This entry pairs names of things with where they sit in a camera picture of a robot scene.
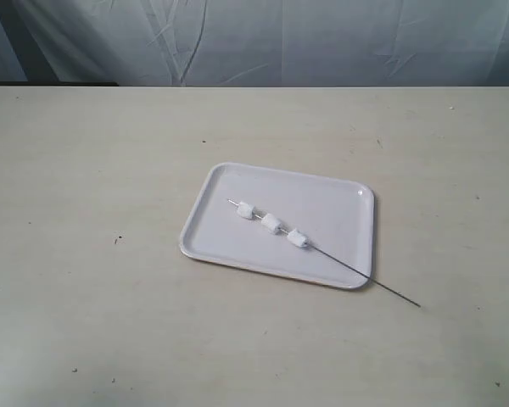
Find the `white marshmallow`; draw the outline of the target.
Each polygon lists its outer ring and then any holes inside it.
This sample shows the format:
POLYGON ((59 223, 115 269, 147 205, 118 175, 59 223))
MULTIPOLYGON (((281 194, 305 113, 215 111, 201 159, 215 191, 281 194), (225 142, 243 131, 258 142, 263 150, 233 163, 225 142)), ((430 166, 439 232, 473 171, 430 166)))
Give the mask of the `white marshmallow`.
POLYGON ((237 214, 244 219, 252 220, 255 217, 255 207, 241 201, 237 206, 237 214))
POLYGON ((287 239, 297 248, 306 248, 310 245, 309 238, 298 229, 293 229, 287 234, 287 239))
POLYGON ((260 223, 271 233, 278 234, 282 231, 282 222, 273 214, 266 213, 260 223))

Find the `thin metal skewer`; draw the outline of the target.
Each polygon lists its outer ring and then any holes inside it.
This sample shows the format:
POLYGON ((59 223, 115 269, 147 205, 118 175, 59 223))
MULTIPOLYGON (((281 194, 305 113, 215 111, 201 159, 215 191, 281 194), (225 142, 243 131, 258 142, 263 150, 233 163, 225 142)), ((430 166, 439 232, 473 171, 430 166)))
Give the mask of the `thin metal skewer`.
MULTIPOLYGON (((236 214, 237 214, 237 206, 238 206, 238 204, 239 204, 241 201, 238 201, 238 202, 237 202, 237 201, 235 201, 235 200, 233 200, 233 199, 227 198, 227 202, 228 202, 229 204, 231 204, 231 205, 233 205, 233 206, 235 207, 235 209, 236 209, 236 214)), ((255 207, 255 217, 252 219, 252 221, 255 221, 255 220, 256 220, 256 221, 258 221, 258 222, 260 223, 260 221, 261 221, 262 217, 263 217, 266 213, 269 213, 269 212, 261 211, 261 210, 259 210, 259 209, 257 209, 257 208, 255 207)), ((293 229, 297 229, 297 228, 290 228, 290 227, 289 227, 289 226, 288 226, 285 222, 283 222, 282 220, 280 220, 280 221, 282 222, 282 231, 281 231, 280 233, 278 233, 278 234, 272 234, 272 235, 275 235, 275 236, 277 236, 277 235, 279 235, 279 236, 283 236, 283 237, 284 237, 284 238, 288 241, 288 239, 287 239, 287 234, 288 234, 290 231, 292 231, 293 229)), ((326 257, 327 259, 330 259, 331 261, 333 261, 333 262, 335 262, 335 263, 337 263, 337 264, 339 264, 339 265, 343 266, 345 269, 352 271, 352 272, 353 272, 353 273, 355 273, 356 275, 358 275, 358 276, 361 276, 361 277, 365 278, 368 282, 373 283, 373 284, 375 284, 375 285, 377 285, 377 286, 381 287, 382 289, 384 289, 384 290, 388 291, 389 293, 392 293, 393 295, 396 295, 397 297, 399 297, 399 298, 401 298, 401 299, 405 300, 407 303, 412 304, 412 305, 414 305, 415 307, 417 307, 417 308, 419 308, 419 309, 422 307, 422 306, 421 306, 421 305, 420 305, 417 301, 414 301, 413 299, 408 298, 406 295, 404 295, 404 294, 402 294, 402 293, 399 293, 398 291, 394 290, 393 288, 390 288, 390 287, 388 287, 387 285, 385 285, 385 284, 383 284, 383 283, 379 282, 379 281, 378 281, 377 279, 375 279, 374 277, 369 276, 368 274, 366 274, 366 273, 364 273, 364 272, 362 272, 362 271, 360 271, 360 270, 357 270, 355 267, 353 267, 353 266, 351 266, 351 265, 347 264, 347 263, 346 263, 346 262, 344 262, 343 260, 338 259, 337 257, 335 257, 335 256, 331 255, 330 253, 328 253, 328 252, 326 252, 326 251, 322 250, 322 249, 321 249, 321 248, 319 248, 317 245, 315 245, 315 244, 311 241, 311 239, 310 239, 310 238, 309 238, 309 242, 310 242, 310 245, 309 245, 308 247, 306 247, 306 248, 300 248, 300 249, 302 249, 302 250, 304 250, 304 251, 306 251, 306 250, 313 250, 313 251, 315 251, 315 252, 317 252, 317 253, 321 254, 322 256, 326 257)))

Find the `white rectangular plastic tray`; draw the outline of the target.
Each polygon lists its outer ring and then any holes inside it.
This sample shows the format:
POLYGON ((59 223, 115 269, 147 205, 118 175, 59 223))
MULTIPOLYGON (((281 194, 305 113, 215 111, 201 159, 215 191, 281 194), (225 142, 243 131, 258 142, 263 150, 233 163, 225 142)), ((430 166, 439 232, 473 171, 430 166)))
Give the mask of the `white rectangular plastic tray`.
POLYGON ((258 221, 242 219, 227 198, 275 215, 322 250, 370 276, 375 197, 368 186, 220 163, 208 174, 179 239, 181 251, 191 259, 349 290, 367 284, 321 254, 272 235, 258 221))

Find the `white wrinkled backdrop cloth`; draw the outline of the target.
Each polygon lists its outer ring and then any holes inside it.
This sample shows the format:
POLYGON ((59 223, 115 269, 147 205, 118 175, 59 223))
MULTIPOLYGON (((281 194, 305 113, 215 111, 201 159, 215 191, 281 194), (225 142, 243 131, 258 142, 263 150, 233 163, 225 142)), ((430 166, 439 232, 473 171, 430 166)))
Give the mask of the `white wrinkled backdrop cloth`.
POLYGON ((0 1, 0 82, 509 86, 509 1, 0 1))

